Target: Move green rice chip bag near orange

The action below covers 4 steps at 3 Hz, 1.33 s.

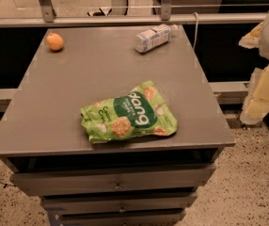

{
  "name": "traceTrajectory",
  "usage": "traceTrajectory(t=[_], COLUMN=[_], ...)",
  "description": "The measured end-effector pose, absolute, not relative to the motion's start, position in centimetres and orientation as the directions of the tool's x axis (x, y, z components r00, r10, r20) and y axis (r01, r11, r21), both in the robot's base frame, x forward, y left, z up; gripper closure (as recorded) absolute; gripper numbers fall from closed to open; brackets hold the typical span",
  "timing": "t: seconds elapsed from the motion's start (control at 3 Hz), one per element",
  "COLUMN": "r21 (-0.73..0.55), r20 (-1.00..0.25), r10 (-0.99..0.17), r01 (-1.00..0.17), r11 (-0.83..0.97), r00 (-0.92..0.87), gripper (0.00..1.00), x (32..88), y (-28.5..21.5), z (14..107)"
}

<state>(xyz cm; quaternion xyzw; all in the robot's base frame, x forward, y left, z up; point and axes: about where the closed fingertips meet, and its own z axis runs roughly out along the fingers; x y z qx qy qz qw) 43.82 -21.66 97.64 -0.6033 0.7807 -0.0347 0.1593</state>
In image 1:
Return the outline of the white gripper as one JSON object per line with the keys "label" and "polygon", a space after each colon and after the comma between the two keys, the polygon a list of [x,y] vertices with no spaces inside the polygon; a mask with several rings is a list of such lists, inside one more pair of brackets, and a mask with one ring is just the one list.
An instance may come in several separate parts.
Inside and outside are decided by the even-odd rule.
{"label": "white gripper", "polygon": [[[239,45],[253,49],[258,48],[260,55],[269,60],[269,13],[250,32],[244,35]],[[251,74],[248,94],[240,114],[243,124],[254,125],[263,120],[269,113],[269,64],[264,69],[256,68]]]}

